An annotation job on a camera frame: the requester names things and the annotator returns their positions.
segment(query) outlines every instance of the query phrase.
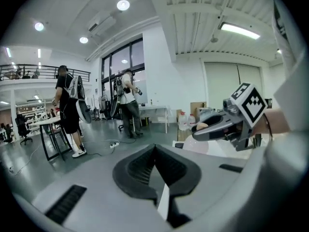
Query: black t-shirt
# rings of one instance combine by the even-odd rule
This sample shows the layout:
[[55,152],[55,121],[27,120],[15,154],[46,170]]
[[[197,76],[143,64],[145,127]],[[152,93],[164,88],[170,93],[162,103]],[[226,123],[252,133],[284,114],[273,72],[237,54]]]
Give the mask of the black t-shirt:
[[70,99],[68,92],[64,90],[64,87],[69,88],[72,79],[73,78],[67,74],[66,77],[59,76],[57,80],[56,88],[61,87],[63,89],[62,95],[60,98],[60,111],[62,112],[65,107],[66,107],[65,112],[67,111],[67,109],[68,111],[70,111],[71,108],[74,108],[76,104],[76,99],[72,99],[72,98]]

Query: gray floor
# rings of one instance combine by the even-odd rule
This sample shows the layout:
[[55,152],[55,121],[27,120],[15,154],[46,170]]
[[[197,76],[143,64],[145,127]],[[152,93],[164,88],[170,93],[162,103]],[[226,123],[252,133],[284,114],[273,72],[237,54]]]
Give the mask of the gray floor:
[[[117,128],[119,124],[119,120],[93,121],[91,124],[81,124],[84,134],[84,145],[87,152],[89,154],[110,154],[111,149],[109,148],[109,142],[104,142],[103,140],[105,139],[116,139],[126,142],[132,141],[125,137],[123,131],[119,132]],[[115,148],[114,154],[117,153],[117,151],[130,150],[135,146],[152,143],[172,145],[172,141],[177,140],[176,124],[170,124],[167,134],[165,134],[165,124],[150,124],[147,127],[143,127],[142,132],[144,133],[142,138],[138,138],[133,144],[121,143]],[[53,154],[54,149],[51,146],[48,136],[44,135],[44,137],[46,146],[49,146],[47,147],[48,151]],[[68,152],[64,155],[65,161],[60,157],[47,161],[40,135],[33,136],[32,139],[33,143],[27,141],[26,146],[16,142],[0,147],[2,166],[4,167],[4,173],[12,192],[20,194],[29,202],[31,202],[42,189],[59,179],[62,175],[72,171],[80,164],[92,158],[100,157],[98,155],[85,155],[73,159],[71,157],[72,153]],[[61,143],[60,140],[60,137],[58,137],[60,148],[65,149],[65,145]],[[10,167],[13,167],[13,173],[9,171]],[[160,196],[163,185],[164,182],[160,174],[154,169],[150,180],[150,186],[154,187]]]

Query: white sneaker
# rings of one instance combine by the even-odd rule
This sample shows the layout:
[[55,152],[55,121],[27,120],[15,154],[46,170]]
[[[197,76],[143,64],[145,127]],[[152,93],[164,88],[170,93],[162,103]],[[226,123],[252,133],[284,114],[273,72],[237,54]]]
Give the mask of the white sneaker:
[[79,149],[76,153],[74,153],[73,155],[72,155],[72,157],[73,158],[77,158],[77,157],[80,157],[80,156],[82,156],[82,155],[84,155],[84,154],[86,154],[87,152],[86,151],[82,151],[81,149]]

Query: light fixture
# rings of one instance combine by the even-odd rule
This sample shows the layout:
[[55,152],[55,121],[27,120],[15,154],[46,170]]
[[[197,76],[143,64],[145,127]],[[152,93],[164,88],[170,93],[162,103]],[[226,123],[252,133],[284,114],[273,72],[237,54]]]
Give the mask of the light fixture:
[[6,52],[8,53],[9,58],[11,58],[12,57],[11,51],[10,51],[10,49],[8,47],[6,48]]
[[225,30],[225,31],[230,31],[230,32],[234,32],[234,33],[239,33],[239,34],[242,34],[242,35],[245,35],[245,36],[248,36],[252,39],[258,39],[260,38],[260,35],[256,34],[256,33],[253,33],[249,30],[246,30],[246,29],[242,29],[238,26],[234,26],[234,25],[231,25],[231,24],[227,24],[227,23],[223,23],[221,25],[221,30]]
[[37,30],[37,31],[42,31],[44,29],[44,25],[43,23],[41,22],[37,22],[36,24],[34,24],[34,28]]
[[80,43],[86,44],[88,42],[88,39],[86,37],[82,37],[79,39]]
[[127,10],[130,7],[130,3],[127,0],[120,0],[117,2],[117,8],[118,10],[124,11]]

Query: metal railing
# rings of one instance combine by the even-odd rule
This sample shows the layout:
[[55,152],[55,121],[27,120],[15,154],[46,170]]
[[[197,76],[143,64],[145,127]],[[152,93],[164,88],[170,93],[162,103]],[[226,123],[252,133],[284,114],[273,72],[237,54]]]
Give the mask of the metal railing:
[[[15,79],[56,79],[58,73],[56,66],[34,64],[5,64],[0,65],[0,81]],[[90,72],[69,69],[72,75],[81,76],[84,82],[89,82]]]

